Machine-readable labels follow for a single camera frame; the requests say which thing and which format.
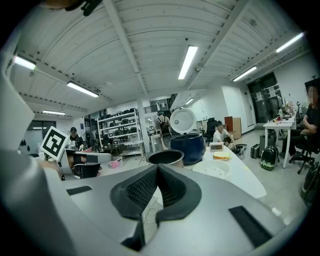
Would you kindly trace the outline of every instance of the black pot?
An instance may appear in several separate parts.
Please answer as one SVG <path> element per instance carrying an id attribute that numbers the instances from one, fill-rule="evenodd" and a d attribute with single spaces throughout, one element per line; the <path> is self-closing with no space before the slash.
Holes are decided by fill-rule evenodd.
<path id="1" fill-rule="evenodd" d="M 184 155 L 182 151 L 168 149 L 150 154 L 146 161 L 151 165 L 166 164 L 182 168 Z"/>

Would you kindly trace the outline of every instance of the glass door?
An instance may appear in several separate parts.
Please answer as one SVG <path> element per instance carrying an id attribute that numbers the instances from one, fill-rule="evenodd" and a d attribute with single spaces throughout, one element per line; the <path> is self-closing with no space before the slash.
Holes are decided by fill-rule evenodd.
<path id="1" fill-rule="evenodd" d="M 251 94 L 255 120 L 267 123 L 273 119 L 283 106 L 283 100 L 274 73 L 267 74 L 248 84 Z"/>

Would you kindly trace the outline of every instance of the digital clock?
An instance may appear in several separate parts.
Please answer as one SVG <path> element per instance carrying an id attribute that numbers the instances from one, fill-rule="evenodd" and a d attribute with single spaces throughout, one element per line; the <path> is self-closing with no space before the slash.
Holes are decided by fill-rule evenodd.
<path id="1" fill-rule="evenodd" d="M 211 142 L 209 144 L 210 151 L 223 151 L 224 143 L 223 142 Z"/>

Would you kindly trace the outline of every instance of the floor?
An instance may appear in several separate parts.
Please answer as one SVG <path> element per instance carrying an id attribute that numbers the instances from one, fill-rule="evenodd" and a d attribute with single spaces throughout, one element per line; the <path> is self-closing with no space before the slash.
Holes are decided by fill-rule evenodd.
<path id="1" fill-rule="evenodd" d="M 276 215 L 282 218 L 283 222 L 288 225 L 294 218 L 304 214 L 307 210 L 307 207 L 300 197 L 300 191 L 309 170 L 309 165 L 306 164 L 301 174 L 297 174 L 297 171 L 301 167 L 301 162 L 296 161 L 294 163 L 287 163 L 286 168 L 283 169 L 282 165 L 284 160 L 280 158 L 280 163 L 278 163 L 272 171 L 261 168 L 260 159 L 253 159 L 250 157 L 250 149 L 253 145 L 259 143 L 261 133 L 263 133 L 262 130 L 253 130 L 243 135 L 242 138 L 235 140 L 235 143 L 247 144 L 247 148 L 244 151 L 245 158 L 242 161 L 259 179 L 267 193 L 266 196 L 259 200 L 268 206 Z M 279 141 L 279 151 L 282 150 L 281 145 L 282 141 Z M 147 164 L 145 157 L 142 157 L 141 155 L 128 156 L 123 159 L 123 163 L 120 167 L 110 169 L 104 166 L 100 172 L 102 176 L 111 175 L 145 166 Z M 148 208 L 150 209 L 146 208 L 143 212 L 146 242 L 148 242 L 152 237 L 152 234 L 157 230 L 157 225 L 154 223 L 155 214 L 157 211 L 160 211 L 163 206 L 157 202 L 157 198 L 153 198 L 150 201 Z"/>

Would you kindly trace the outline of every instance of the white plate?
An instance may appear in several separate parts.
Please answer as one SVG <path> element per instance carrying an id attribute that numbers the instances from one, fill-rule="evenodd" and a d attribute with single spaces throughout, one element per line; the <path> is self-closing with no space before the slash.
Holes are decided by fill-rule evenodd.
<path id="1" fill-rule="evenodd" d="M 198 162 L 192 170 L 197 173 L 209 175 L 225 180 L 230 175 L 230 168 L 226 162 L 219 160 L 206 160 Z"/>

